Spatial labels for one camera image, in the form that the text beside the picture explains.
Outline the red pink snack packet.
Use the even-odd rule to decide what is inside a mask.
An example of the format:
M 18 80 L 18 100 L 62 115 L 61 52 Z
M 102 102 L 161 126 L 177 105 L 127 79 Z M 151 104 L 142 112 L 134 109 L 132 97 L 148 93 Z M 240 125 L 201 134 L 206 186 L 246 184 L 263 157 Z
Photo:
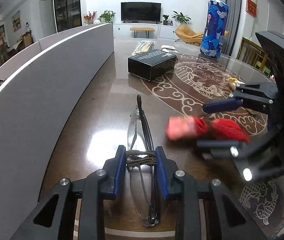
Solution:
M 233 120 L 218 118 L 211 121 L 187 115 L 171 116 L 166 127 L 166 136 L 172 141 L 208 138 L 249 142 L 249 136 Z

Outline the glasses with cord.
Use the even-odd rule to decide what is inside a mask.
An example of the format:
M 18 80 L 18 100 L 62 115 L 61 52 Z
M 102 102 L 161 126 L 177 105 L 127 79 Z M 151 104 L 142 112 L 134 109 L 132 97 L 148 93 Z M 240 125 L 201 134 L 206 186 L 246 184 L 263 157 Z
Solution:
M 126 168 L 130 192 L 137 215 L 145 227 L 160 222 L 160 197 L 157 186 L 156 156 L 141 96 L 130 114 L 127 130 Z

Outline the bag of wooden sticks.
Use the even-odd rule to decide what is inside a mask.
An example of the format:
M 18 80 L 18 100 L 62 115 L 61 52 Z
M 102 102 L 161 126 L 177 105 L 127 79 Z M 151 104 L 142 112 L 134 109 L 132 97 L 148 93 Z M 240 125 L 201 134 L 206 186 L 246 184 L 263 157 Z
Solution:
M 141 40 L 138 42 L 135 50 L 132 52 L 132 56 L 149 52 L 154 49 L 155 43 L 151 40 Z

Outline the black television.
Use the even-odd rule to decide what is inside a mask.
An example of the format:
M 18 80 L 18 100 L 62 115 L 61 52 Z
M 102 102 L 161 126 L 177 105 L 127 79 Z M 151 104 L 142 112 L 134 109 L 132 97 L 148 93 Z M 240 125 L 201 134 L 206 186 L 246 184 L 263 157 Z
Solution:
M 121 20 L 159 22 L 161 5 L 153 2 L 121 2 Z

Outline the wooden dining chair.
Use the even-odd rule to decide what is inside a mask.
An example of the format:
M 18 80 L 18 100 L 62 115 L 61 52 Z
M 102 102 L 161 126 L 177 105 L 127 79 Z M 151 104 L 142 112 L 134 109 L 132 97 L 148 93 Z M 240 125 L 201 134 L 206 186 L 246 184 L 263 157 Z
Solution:
M 271 75 L 271 61 L 266 52 L 253 41 L 243 37 L 237 59 L 258 69 L 267 77 Z

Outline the green potted plant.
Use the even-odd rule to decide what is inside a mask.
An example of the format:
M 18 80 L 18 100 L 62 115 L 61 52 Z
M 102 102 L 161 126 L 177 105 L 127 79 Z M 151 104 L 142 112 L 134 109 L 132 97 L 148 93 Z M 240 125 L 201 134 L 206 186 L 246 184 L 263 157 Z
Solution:
M 172 18 L 180 24 L 189 24 L 191 18 L 188 15 L 184 15 L 182 12 L 173 11 Z
M 105 10 L 98 18 L 100 22 L 112 22 L 116 13 L 112 10 Z

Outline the dark display cabinet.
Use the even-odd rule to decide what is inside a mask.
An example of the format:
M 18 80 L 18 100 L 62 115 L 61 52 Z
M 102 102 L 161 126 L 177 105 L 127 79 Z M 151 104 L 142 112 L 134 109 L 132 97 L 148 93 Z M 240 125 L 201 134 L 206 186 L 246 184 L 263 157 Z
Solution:
M 80 0 L 53 0 L 53 6 L 58 33 L 82 25 Z

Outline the yellow lounge chair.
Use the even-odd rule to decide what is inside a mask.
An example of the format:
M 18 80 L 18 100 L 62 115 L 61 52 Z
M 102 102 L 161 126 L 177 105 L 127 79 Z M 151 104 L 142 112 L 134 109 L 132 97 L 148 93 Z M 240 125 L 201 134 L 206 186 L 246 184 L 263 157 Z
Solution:
M 190 29 L 186 24 L 181 24 L 175 30 L 175 34 L 177 37 L 184 41 L 187 44 L 195 44 L 200 46 L 203 37 L 207 33 L 207 27 L 204 32 L 196 33 L 192 29 Z

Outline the green potted plant right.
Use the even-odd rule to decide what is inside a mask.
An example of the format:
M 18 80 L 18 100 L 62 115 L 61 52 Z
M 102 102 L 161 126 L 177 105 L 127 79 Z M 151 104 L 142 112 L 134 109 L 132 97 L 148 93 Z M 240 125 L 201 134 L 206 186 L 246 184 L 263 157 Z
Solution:
M 188 15 L 184 15 L 182 12 L 173 11 L 172 18 L 180 24 L 189 24 L 191 18 Z

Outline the flower vase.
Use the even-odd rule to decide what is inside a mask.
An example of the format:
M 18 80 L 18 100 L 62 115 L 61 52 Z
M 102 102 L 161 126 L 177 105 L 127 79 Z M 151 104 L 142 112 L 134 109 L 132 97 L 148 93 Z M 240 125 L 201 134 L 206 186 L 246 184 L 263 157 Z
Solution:
M 85 25 L 89 25 L 89 24 L 93 24 L 94 20 L 96 18 L 97 15 L 97 11 L 93 11 L 93 12 L 88 12 L 88 14 L 85 14 L 83 16 L 83 19 L 85 21 Z

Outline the black cardboard box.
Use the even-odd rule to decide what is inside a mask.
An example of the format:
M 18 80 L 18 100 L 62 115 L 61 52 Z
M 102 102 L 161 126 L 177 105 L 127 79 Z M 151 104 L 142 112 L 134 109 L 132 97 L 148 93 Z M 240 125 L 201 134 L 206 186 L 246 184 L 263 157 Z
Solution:
M 147 81 L 153 81 L 171 71 L 177 56 L 169 52 L 154 49 L 128 58 L 128 72 Z

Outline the wooden bench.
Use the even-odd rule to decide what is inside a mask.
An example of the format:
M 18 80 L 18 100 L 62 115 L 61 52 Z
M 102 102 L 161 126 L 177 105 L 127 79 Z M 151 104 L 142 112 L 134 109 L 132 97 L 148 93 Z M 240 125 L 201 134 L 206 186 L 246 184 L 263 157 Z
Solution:
M 153 28 L 145 28 L 145 27 L 131 27 L 130 31 L 133 32 L 133 37 L 134 38 L 138 37 L 138 33 L 140 31 L 145 33 L 146 38 L 150 38 L 150 33 L 155 32 L 155 30 Z

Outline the blue patterned tall can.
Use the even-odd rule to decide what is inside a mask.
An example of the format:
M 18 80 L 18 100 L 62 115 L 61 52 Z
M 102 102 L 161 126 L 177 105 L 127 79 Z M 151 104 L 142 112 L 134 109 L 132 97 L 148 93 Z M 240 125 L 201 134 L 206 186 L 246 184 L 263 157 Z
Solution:
M 209 0 L 207 21 L 200 45 L 200 52 L 212 59 L 221 56 L 229 6 L 226 0 Z

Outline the green potted plant left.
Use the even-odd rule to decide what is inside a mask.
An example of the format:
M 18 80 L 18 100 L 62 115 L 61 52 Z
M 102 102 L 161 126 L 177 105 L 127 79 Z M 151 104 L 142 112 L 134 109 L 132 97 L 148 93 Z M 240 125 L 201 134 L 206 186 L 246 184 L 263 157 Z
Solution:
M 98 18 L 100 22 L 112 22 L 116 13 L 112 10 L 105 10 Z

